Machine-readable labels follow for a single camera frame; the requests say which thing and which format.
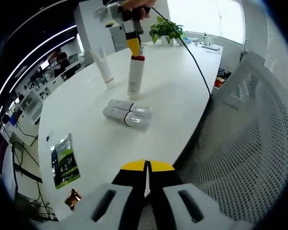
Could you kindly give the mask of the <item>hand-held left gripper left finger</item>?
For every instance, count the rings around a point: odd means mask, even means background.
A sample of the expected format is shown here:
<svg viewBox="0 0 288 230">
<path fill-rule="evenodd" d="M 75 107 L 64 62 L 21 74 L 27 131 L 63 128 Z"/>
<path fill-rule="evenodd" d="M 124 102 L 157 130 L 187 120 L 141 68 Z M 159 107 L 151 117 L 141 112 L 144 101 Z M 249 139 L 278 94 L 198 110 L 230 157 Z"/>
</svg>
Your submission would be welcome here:
<svg viewBox="0 0 288 230">
<path fill-rule="evenodd" d="M 144 204 L 146 160 L 121 167 L 112 183 L 84 196 L 62 222 L 64 230 L 135 230 Z"/>
</svg>

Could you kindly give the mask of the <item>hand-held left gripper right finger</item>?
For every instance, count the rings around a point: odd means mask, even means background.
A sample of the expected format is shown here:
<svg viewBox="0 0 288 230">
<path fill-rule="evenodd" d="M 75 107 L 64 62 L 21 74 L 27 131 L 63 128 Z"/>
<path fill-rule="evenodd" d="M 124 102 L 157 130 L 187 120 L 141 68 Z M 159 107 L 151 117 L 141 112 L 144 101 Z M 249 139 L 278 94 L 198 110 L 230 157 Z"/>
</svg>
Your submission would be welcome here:
<svg viewBox="0 0 288 230">
<path fill-rule="evenodd" d="M 149 161 L 153 214 L 159 230 L 229 230 L 231 219 L 193 184 L 183 184 L 173 166 Z"/>
</svg>

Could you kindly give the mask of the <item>person's right hand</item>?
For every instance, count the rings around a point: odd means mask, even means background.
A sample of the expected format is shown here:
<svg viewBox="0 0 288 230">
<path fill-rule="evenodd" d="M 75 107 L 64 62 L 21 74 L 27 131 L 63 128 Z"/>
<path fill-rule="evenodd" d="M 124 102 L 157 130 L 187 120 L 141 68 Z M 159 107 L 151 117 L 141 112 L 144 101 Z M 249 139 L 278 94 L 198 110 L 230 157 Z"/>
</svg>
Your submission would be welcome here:
<svg viewBox="0 0 288 230">
<path fill-rule="evenodd" d="M 126 0 L 121 4 L 121 7 L 125 11 L 134 11 L 136 9 L 137 18 L 143 20 L 145 18 L 149 18 L 150 14 L 145 11 L 145 7 L 151 8 L 155 5 L 157 0 Z"/>
</svg>

